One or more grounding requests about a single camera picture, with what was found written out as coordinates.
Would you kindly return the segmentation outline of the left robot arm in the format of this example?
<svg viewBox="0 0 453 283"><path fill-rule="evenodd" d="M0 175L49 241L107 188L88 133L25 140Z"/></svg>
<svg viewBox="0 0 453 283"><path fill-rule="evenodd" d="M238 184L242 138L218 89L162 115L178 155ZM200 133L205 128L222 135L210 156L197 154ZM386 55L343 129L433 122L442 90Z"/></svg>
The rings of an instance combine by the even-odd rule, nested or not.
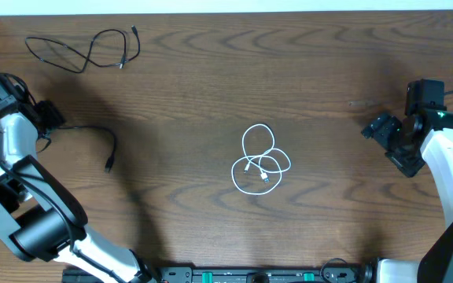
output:
<svg viewBox="0 0 453 283"><path fill-rule="evenodd" d="M19 77L0 73L0 240L19 259L73 265L102 282L158 282L129 248L88 224L77 199L37 160L36 143L64 124Z"/></svg>

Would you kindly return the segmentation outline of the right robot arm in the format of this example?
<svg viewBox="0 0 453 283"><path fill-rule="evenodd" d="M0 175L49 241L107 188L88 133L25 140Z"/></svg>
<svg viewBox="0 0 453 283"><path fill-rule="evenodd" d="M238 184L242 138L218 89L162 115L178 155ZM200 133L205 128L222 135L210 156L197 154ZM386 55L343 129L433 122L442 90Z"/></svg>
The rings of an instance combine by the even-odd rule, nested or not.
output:
<svg viewBox="0 0 453 283"><path fill-rule="evenodd" d="M453 112L441 81L408 83L404 118L381 114L363 129L408 178L429 167L444 212L445 231L418 262L377 259L363 282L453 282Z"/></svg>

